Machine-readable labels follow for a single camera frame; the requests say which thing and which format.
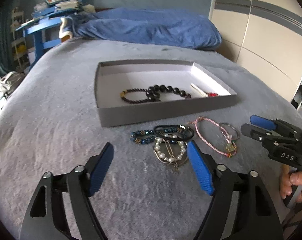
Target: pink string bracelet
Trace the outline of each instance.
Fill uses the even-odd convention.
[[[227,140],[227,150],[228,149],[234,149],[233,151],[228,151],[228,152],[222,152],[220,150],[218,150],[217,148],[215,148],[211,143],[209,143],[200,133],[199,128],[198,128],[198,123],[201,121],[209,121],[213,124],[215,124],[216,126],[218,126],[220,128],[220,130],[222,131],[222,134],[224,135],[225,139]],[[232,136],[226,131],[226,129],[224,129],[224,127],[222,127],[220,124],[218,124],[217,122],[213,121],[212,119],[206,118],[206,117],[202,117],[199,116],[195,121],[193,122],[188,122],[189,124],[194,124],[195,125],[195,130],[198,134],[198,136],[201,138],[201,140],[206,143],[208,146],[210,146],[214,151],[227,156],[229,158],[231,158],[232,156],[234,156],[236,154],[236,145],[235,142],[232,141]]]

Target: bracelet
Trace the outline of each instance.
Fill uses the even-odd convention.
[[[187,144],[184,141],[178,141],[179,147],[180,147],[180,152],[175,156],[171,144],[170,144],[170,139],[172,138],[179,138],[175,134],[169,133],[167,136],[167,139],[169,140],[164,140],[162,138],[156,137],[156,143],[153,147],[155,156],[158,158],[159,161],[165,164],[172,164],[174,165],[175,169],[178,169],[179,166],[184,164],[188,160],[188,156],[186,155],[187,152]],[[161,146],[160,144],[164,143],[165,147],[168,151],[169,156],[166,156],[164,152],[161,152]]]
[[[165,86],[165,85],[154,85],[148,88],[147,92],[145,93],[147,97],[155,95],[158,91],[164,93],[174,93],[176,95],[180,95],[180,97],[188,99],[191,98],[190,94],[187,94],[184,90],[179,90],[179,88],[173,88],[172,86]]]
[[[139,137],[151,135],[149,137],[140,139]],[[149,144],[154,142],[155,136],[152,130],[139,130],[136,132],[131,133],[130,137],[131,141],[135,142],[136,144]]]
[[[132,89],[124,90],[120,93],[121,99],[124,102],[129,103],[129,104],[140,104],[140,103],[146,103],[146,102],[160,101],[159,100],[159,97],[160,97],[159,93],[153,93],[152,95],[148,96],[147,99],[143,99],[143,100],[129,100],[129,99],[125,98],[125,94],[131,93],[131,92],[147,92],[147,90],[143,89],[143,88],[132,88]]]
[[[167,140],[169,135],[167,133],[178,132],[182,135],[181,138],[172,137],[170,141],[188,141],[194,136],[194,131],[188,126],[184,125],[158,125],[153,128],[154,134],[156,137]]]
[[[216,126],[218,126],[220,128],[220,130],[223,130],[223,135],[225,135],[225,139],[227,140],[227,145],[226,145],[226,149],[227,149],[227,153],[226,152],[222,152],[220,150],[218,150],[217,148],[215,148],[211,143],[209,143],[200,133],[199,128],[198,128],[198,122],[200,121],[209,121],[213,124],[215,124]],[[212,119],[206,118],[206,117],[202,117],[199,116],[194,122],[189,122],[195,125],[195,130],[198,134],[198,136],[200,137],[200,139],[202,141],[204,141],[204,143],[206,143],[208,146],[210,146],[213,150],[215,150],[216,152],[227,156],[229,158],[231,158],[232,156],[234,156],[236,154],[236,145],[235,142],[233,142],[230,138],[232,138],[232,136],[229,135],[229,133],[226,131],[226,129],[224,129],[221,125],[219,125],[217,122],[213,121]]]
[[[226,134],[226,133],[224,132],[225,129],[222,129],[222,126],[228,126],[228,127],[232,128],[232,129],[236,132],[236,137],[233,138],[232,135]],[[227,140],[230,140],[231,142],[236,142],[236,141],[239,140],[239,138],[240,138],[240,133],[239,133],[239,131],[238,131],[235,127],[233,127],[232,125],[230,125],[230,124],[227,123],[227,122],[221,122],[221,123],[219,123],[219,129],[221,130],[221,133],[223,134],[223,136],[224,136]]]

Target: blue bedding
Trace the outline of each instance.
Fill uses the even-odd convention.
[[[67,18],[63,31],[77,37],[190,49],[215,49],[222,42],[208,18],[184,10],[117,8]]]

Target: human hand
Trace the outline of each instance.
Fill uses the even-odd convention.
[[[281,176],[280,176],[280,195],[282,199],[285,199],[286,196],[290,196],[292,193],[292,185],[302,185],[302,171],[289,174],[289,166],[283,164],[281,167]],[[302,202],[302,191],[299,194],[297,200],[298,203]]]

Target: bed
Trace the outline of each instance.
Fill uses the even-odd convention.
[[[232,107],[154,122],[101,128],[94,97],[94,74],[101,61],[177,59],[199,63],[238,94]],[[179,172],[160,163],[151,145],[136,145],[132,131],[158,124],[185,124],[199,115],[237,128],[252,114],[301,126],[302,118],[285,99],[257,77],[216,52],[117,41],[70,39],[48,51],[26,76],[0,115],[0,219],[18,239],[30,198],[45,171],[61,174],[84,164],[106,142],[113,162],[91,203],[109,239],[193,239],[211,197],[201,191],[190,163]],[[201,124],[208,140],[222,143],[216,127]],[[288,210],[278,192],[280,164],[269,160],[260,143],[238,141],[238,153],[226,158],[197,136],[204,153],[231,170],[261,175],[280,220]],[[70,231],[80,238],[65,196]]]

